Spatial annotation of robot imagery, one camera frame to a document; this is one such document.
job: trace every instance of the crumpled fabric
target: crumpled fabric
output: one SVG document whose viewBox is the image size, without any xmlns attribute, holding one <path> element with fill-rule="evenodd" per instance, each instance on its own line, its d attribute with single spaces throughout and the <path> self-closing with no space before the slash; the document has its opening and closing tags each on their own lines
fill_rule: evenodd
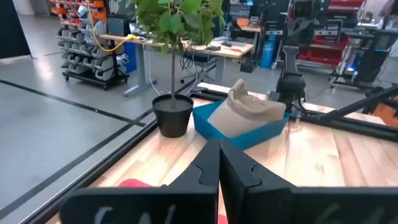
<svg viewBox="0 0 398 224">
<path fill-rule="evenodd" d="M 229 138 L 234 138 L 283 119 L 284 103 L 260 100 L 249 95 L 246 85 L 239 79 L 230 89 L 227 99 L 208 118 L 208 122 Z"/>
</svg>

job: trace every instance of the black plant pot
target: black plant pot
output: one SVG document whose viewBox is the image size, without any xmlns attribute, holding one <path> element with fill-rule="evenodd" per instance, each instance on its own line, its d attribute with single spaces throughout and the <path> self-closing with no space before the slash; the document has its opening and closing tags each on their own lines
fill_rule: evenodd
<svg viewBox="0 0 398 224">
<path fill-rule="evenodd" d="M 168 138 L 178 138 L 187 132 L 193 100 L 187 96 L 175 95 L 176 106 L 171 108 L 172 95 L 158 96 L 152 106 L 159 125 L 160 133 Z"/>
</svg>

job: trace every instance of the blue tray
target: blue tray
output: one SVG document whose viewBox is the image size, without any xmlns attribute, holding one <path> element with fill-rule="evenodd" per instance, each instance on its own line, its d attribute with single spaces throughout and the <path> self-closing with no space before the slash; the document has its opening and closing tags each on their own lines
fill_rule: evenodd
<svg viewBox="0 0 398 224">
<path fill-rule="evenodd" d="M 284 118 L 279 121 L 268 123 L 248 133 L 241 134 L 235 138 L 228 138 L 214 128 L 207 119 L 222 104 L 223 101 L 217 101 L 205 106 L 198 106 L 193 109 L 193 120 L 195 122 L 195 130 L 199 132 L 205 139 L 228 139 L 235 146 L 242 150 L 249 149 L 257 144 L 269 140 L 281 134 L 286 122 L 289 120 L 289 114 L 285 113 Z"/>
</svg>

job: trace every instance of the wooden table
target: wooden table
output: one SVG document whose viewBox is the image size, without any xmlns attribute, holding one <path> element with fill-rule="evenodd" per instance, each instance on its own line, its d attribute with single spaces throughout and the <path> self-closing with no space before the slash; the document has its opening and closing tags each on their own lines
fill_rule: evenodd
<svg viewBox="0 0 398 224">
<path fill-rule="evenodd" d="M 255 54 L 256 51 L 258 50 L 257 45 L 259 43 L 259 34 L 261 33 L 261 28 L 260 27 L 250 27 L 250 26 L 240 26 L 240 28 L 243 31 L 254 33 L 252 54 Z"/>
<path fill-rule="evenodd" d="M 211 90 L 229 88 L 207 83 Z M 250 93 L 262 99 L 266 95 Z M 211 103 L 194 99 L 195 106 Z M 310 103 L 310 110 L 330 111 Z M 383 124 L 374 116 L 352 113 L 347 117 Z M 153 186 L 170 184 L 206 144 L 195 131 L 191 117 L 183 137 L 169 139 L 156 129 L 133 148 L 92 187 L 118 186 L 126 179 L 138 179 Z M 289 122 L 280 136 L 245 151 L 253 159 L 297 186 L 398 186 L 398 144 L 304 122 Z M 225 215 L 220 193 L 219 213 Z M 56 223 L 55 217 L 50 223 Z"/>
<path fill-rule="evenodd" d="M 243 31 L 247 31 L 247 32 L 255 32 L 255 33 L 260 33 L 261 32 L 261 28 L 260 27 L 241 26 L 240 28 Z"/>
<path fill-rule="evenodd" d="M 100 35 L 101 38 L 108 40 L 115 40 L 118 42 L 123 41 L 126 37 L 120 37 L 109 34 Z M 132 96 L 138 94 L 140 91 L 145 90 L 150 87 L 150 83 L 146 80 L 145 76 L 145 59 L 144 59 L 144 46 L 148 45 L 151 47 L 161 47 L 163 44 L 153 43 L 152 40 L 129 40 L 129 42 L 135 43 L 136 45 L 136 60 L 137 60 L 137 71 L 138 71 L 138 85 L 126 90 L 123 95 L 124 96 Z M 203 53 L 217 56 L 216 61 L 216 75 L 215 75 L 215 83 L 221 83 L 223 80 L 224 68 L 225 68 L 225 60 L 226 58 L 235 58 L 240 59 L 244 54 L 248 53 L 253 49 L 252 44 L 242 43 L 241 47 L 233 46 L 232 48 L 240 50 L 240 52 L 232 51 L 229 47 L 222 46 L 221 43 L 223 41 L 214 40 L 210 43 L 210 45 L 220 46 L 221 50 L 219 51 L 211 51 L 206 50 L 205 45 L 190 47 L 189 50 L 194 51 L 195 53 Z"/>
</svg>

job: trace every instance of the black floor line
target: black floor line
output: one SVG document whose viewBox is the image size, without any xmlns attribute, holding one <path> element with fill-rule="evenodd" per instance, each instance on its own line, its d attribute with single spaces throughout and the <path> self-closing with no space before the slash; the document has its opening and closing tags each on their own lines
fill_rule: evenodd
<svg viewBox="0 0 398 224">
<path fill-rule="evenodd" d="M 113 133 L 112 135 L 110 135 L 109 137 L 107 137 L 106 139 L 104 139 L 94 147 L 92 147 L 90 150 L 83 153 L 81 156 L 77 157 L 75 160 L 71 161 L 69 164 L 62 167 L 60 170 L 56 171 L 56 173 L 52 174 L 50 177 L 42 181 L 40 184 L 30 189 L 24 195 L 20 196 L 15 201 L 13 201 L 9 205 L 1 209 L 0 220 L 9 215 L 15 209 L 19 208 L 21 205 L 26 203 L 28 200 L 37 195 L 39 192 L 43 191 L 46 187 L 54 183 L 56 180 L 65 175 L 67 172 L 71 171 L 75 166 L 83 162 L 85 159 L 89 158 L 96 151 L 107 145 L 107 143 L 111 142 L 113 139 L 117 138 L 119 135 L 121 135 L 123 132 L 127 131 L 129 128 L 133 126 L 134 126 L 133 124 L 125 125 L 123 128 L 119 129 L 118 131 L 116 131 L 115 133 Z"/>
<path fill-rule="evenodd" d="M 62 103 L 67 103 L 67 104 L 72 105 L 72 106 L 77 106 L 79 108 L 82 108 L 82 109 L 85 109 L 85 110 L 89 110 L 89 111 L 92 111 L 94 113 L 99 113 L 99 114 L 108 116 L 110 118 L 118 119 L 120 121 L 125 121 L 125 122 L 127 122 L 129 124 L 135 124 L 135 125 L 138 125 L 140 127 L 144 127 L 145 126 L 144 123 L 139 122 L 136 119 L 134 120 L 134 119 L 125 118 L 125 117 L 119 116 L 117 114 L 112 114 L 112 113 L 109 113 L 109 112 L 106 112 L 106 111 L 103 111 L 103 110 L 99 110 L 99 109 L 91 107 L 91 106 L 83 105 L 81 103 L 77 103 L 77 102 L 74 102 L 74 101 L 71 101 L 71 100 L 67 100 L 67 99 L 64 99 L 64 98 L 61 98 L 61 97 L 58 97 L 58 96 L 54 96 L 54 95 L 51 95 L 51 94 L 48 94 L 48 93 L 44 93 L 44 92 L 41 92 L 41 91 L 38 91 L 38 90 L 34 90 L 34 89 L 31 89 L 31 88 L 28 88 L 28 87 L 25 87 L 25 86 L 21 86 L 21 85 L 15 84 L 15 83 L 11 83 L 11 82 L 5 81 L 5 80 L 0 80 L 0 83 L 19 88 L 21 90 L 29 91 L 31 93 L 35 93 L 35 94 L 38 94 L 40 96 L 44 96 L 44 97 L 47 97 L 47 98 L 50 98 L 50 99 L 53 99 L 53 100 L 57 100 L 57 101 L 62 102 Z"/>
</svg>

